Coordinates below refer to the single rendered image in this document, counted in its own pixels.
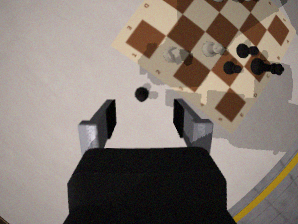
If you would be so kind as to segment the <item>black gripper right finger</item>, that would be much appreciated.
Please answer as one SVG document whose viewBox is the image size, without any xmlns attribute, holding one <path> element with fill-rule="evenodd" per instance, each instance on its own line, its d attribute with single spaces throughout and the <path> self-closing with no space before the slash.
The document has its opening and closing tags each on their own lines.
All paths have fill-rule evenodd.
<svg viewBox="0 0 298 224">
<path fill-rule="evenodd" d="M 210 119 L 201 119 L 183 99 L 174 99 L 173 123 L 187 147 L 202 147 L 210 154 L 214 125 Z"/>
</svg>

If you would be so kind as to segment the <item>brown and cream chessboard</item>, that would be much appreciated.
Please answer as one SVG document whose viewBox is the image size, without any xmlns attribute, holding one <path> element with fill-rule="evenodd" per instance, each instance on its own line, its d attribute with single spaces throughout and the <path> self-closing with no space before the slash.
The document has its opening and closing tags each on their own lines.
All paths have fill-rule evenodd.
<svg viewBox="0 0 298 224">
<path fill-rule="evenodd" d="M 280 63 L 295 33 L 271 0 L 144 0 L 110 46 L 232 134 L 273 75 L 255 75 L 252 60 Z M 202 46 L 208 41 L 222 44 L 223 52 L 205 56 Z M 240 58 L 239 44 L 259 52 Z M 168 47 L 179 49 L 181 64 L 164 59 Z M 241 72 L 226 74 L 228 61 Z"/>
</svg>

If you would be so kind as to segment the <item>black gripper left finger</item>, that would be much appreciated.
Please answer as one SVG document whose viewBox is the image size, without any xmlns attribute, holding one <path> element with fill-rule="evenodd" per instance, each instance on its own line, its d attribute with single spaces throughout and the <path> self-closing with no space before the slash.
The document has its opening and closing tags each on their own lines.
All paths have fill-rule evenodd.
<svg viewBox="0 0 298 224">
<path fill-rule="evenodd" d="M 81 153 L 92 148 L 104 148 L 116 126 L 115 99 L 107 99 L 90 120 L 78 124 Z"/>
</svg>

